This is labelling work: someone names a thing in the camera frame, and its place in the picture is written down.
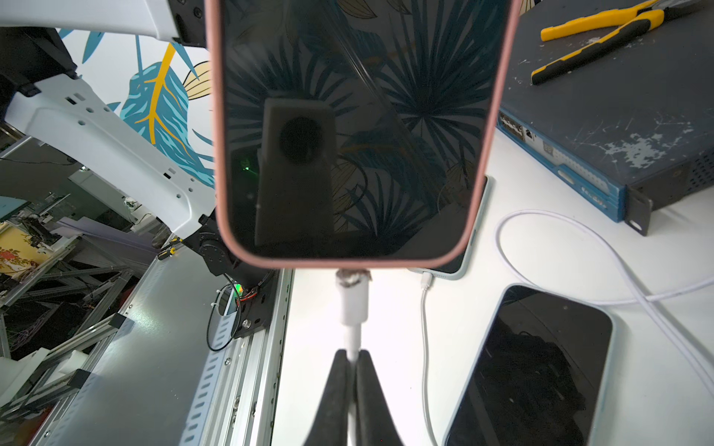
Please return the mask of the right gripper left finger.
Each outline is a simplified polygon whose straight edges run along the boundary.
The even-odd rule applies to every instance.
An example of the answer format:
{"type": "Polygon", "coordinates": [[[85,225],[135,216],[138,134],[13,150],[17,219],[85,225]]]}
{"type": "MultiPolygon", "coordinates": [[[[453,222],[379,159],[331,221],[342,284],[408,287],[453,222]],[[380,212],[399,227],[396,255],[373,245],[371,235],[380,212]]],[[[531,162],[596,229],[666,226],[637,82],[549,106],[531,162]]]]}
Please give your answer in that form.
{"type": "Polygon", "coordinates": [[[342,446],[348,443],[349,410],[353,398],[353,366],[347,351],[335,353],[325,388],[305,446],[342,446]]]}

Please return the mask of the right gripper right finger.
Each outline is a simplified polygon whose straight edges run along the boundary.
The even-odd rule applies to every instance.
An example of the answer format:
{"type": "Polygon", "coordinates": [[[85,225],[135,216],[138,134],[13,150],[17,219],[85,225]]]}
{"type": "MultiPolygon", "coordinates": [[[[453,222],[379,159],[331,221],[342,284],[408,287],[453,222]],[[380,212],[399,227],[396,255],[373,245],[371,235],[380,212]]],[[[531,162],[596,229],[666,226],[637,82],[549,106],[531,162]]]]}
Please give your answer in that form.
{"type": "Polygon", "coordinates": [[[355,407],[357,445],[403,445],[367,350],[359,352],[356,363],[355,407]]]}

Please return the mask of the light blue case phone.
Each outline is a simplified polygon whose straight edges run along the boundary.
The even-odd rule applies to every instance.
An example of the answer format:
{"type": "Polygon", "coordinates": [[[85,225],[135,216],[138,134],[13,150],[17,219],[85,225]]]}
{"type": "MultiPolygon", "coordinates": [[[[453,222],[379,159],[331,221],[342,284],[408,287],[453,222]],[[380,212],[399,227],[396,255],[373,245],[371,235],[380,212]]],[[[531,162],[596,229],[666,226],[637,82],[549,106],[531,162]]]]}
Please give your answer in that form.
{"type": "Polygon", "coordinates": [[[588,444],[614,330],[593,306],[507,288],[444,444],[588,444]]]}

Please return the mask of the mint case phone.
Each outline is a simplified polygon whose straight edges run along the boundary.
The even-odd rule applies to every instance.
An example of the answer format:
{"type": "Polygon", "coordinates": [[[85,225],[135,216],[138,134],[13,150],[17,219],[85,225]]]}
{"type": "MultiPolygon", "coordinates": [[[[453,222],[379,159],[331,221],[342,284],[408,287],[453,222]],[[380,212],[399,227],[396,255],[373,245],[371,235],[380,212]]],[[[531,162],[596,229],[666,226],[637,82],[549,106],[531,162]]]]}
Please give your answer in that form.
{"type": "MultiPolygon", "coordinates": [[[[460,280],[467,272],[470,259],[472,258],[472,251],[474,249],[475,240],[477,238],[478,230],[481,226],[483,220],[483,215],[485,214],[485,209],[487,208],[487,201],[489,199],[491,188],[493,186],[494,180],[491,177],[485,177],[485,187],[483,187],[482,198],[479,206],[479,210],[476,215],[476,219],[473,224],[472,232],[470,233],[470,239],[465,245],[464,249],[459,252],[452,260],[438,267],[431,269],[422,268],[412,268],[411,272],[422,274],[431,273],[435,278],[444,279],[448,281],[460,280]]],[[[456,223],[457,219],[465,217],[467,211],[463,208],[458,207],[456,204],[448,204],[439,210],[436,223],[426,224],[407,244],[409,248],[418,248],[422,245],[427,245],[427,247],[433,247],[436,242],[446,242],[451,240],[456,240],[459,235],[457,234],[456,223]]]]}

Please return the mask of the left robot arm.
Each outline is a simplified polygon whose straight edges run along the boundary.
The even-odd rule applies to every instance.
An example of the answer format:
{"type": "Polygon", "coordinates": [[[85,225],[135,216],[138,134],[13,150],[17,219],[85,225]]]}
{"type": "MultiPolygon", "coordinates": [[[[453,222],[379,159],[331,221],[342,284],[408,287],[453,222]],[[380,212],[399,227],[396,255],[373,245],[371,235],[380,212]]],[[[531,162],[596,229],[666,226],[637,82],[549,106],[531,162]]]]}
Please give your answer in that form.
{"type": "Polygon", "coordinates": [[[147,80],[152,92],[139,122],[121,119],[76,72],[60,29],[145,35],[167,42],[206,45],[205,1],[5,1],[1,5],[1,119],[89,167],[139,200],[202,256],[208,269],[244,285],[234,337],[269,328],[277,275],[234,256],[219,235],[216,193],[159,152],[152,138],[182,143],[180,126],[163,122],[158,107],[182,108],[167,85],[169,63],[147,80]]]}

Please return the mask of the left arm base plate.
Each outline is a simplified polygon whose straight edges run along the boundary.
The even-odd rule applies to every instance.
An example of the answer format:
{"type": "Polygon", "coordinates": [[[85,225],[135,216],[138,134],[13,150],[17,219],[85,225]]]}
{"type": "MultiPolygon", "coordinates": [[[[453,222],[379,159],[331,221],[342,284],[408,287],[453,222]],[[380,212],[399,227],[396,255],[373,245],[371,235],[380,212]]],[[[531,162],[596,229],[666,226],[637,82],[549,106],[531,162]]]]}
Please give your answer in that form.
{"type": "Polygon", "coordinates": [[[233,287],[241,285],[244,294],[236,304],[232,337],[240,338],[267,329],[273,319],[280,273],[244,262],[230,251],[219,234],[215,213],[199,217],[199,230],[184,240],[184,245],[204,260],[208,270],[227,279],[233,287]]]}

